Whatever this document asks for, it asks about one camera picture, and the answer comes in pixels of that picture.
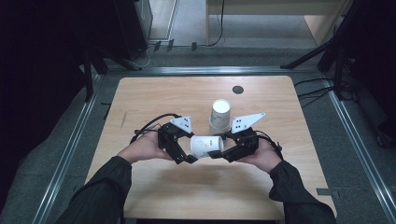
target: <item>black jacket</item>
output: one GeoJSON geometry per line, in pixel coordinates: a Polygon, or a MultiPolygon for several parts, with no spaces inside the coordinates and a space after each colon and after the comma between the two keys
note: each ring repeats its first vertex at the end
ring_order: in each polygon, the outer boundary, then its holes
{"type": "MultiPolygon", "coordinates": [[[[73,196],[56,223],[117,223],[131,187],[132,166],[113,157],[73,196]]],[[[335,223],[332,209],[304,188],[296,168],[286,161],[270,173],[269,197],[282,202],[286,223],[335,223]]]]}

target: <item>wooden table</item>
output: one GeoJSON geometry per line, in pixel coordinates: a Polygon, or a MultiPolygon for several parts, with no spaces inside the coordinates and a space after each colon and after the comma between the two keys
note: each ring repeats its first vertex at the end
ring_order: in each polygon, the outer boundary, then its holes
{"type": "MultiPolygon", "coordinates": [[[[284,148],[286,161],[301,173],[307,190],[335,212],[318,155],[289,77],[127,77],[120,81],[93,157],[87,181],[111,157],[129,144],[134,130],[152,119],[176,113],[192,116],[196,135],[208,135],[211,106],[216,99],[232,105],[231,116],[265,112],[253,126],[269,134],[284,148]],[[244,88],[233,93],[234,86],[244,88]]],[[[161,119],[165,124],[171,118],[161,119]]],[[[179,143],[190,154],[190,139],[179,143]]],[[[227,140],[225,148],[233,146],[227,140]]],[[[139,161],[133,165],[132,187],[125,216],[183,219],[284,219],[282,203],[268,192],[268,174],[244,163],[204,158],[194,164],[139,161]]]]}

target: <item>small black hole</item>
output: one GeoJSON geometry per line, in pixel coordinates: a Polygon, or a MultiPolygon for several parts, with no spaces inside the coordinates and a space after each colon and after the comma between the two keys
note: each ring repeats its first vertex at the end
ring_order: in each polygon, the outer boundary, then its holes
{"type": "Polygon", "coordinates": [[[233,87],[233,93],[235,94],[242,94],[244,92],[244,88],[241,86],[234,86],[233,87]]]}

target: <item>person's arm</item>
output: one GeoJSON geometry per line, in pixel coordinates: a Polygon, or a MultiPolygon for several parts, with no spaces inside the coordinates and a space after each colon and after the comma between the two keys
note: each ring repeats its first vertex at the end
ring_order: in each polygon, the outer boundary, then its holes
{"type": "Polygon", "coordinates": [[[270,175],[274,186],[269,196],[284,204],[286,223],[336,223],[332,209],[305,189],[298,170],[282,161],[267,141],[260,139],[255,154],[239,161],[256,165],[270,175]]]}
{"type": "Polygon", "coordinates": [[[131,187],[132,163],[172,160],[158,148],[158,134],[149,132],[111,158],[72,197],[56,223],[117,223],[131,187]]]}

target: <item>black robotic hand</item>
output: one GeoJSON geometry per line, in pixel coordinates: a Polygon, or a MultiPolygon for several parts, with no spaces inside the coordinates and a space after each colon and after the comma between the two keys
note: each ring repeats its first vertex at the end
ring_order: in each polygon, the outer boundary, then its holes
{"type": "Polygon", "coordinates": [[[282,147],[276,144],[266,133],[260,131],[253,131],[251,126],[258,120],[262,119],[265,113],[248,115],[244,117],[234,118],[233,126],[230,131],[220,134],[223,140],[231,138],[235,142],[235,146],[227,150],[208,152],[212,159],[223,158],[228,162],[233,162],[253,155],[259,147],[259,139],[267,140],[274,148],[276,154],[283,160],[280,151],[282,147]]]}
{"type": "Polygon", "coordinates": [[[191,130],[191,117],[181,117],[177,114],[164,114],[149,122],[145,127],[135,132],[131,143],[134,142],[140,134],[144,132],[153,131],[149,126],[157,121],[168,116],[173,116],[170,122],[161,126],[158,132],[158,147],[164,149],[176,164],[185,161],[187,163],[194,163],[198,159],[192,155],[187,155],[181,146],[178,144],[177,139],[180,137],[191,138],[194,133],[191,130]]]}

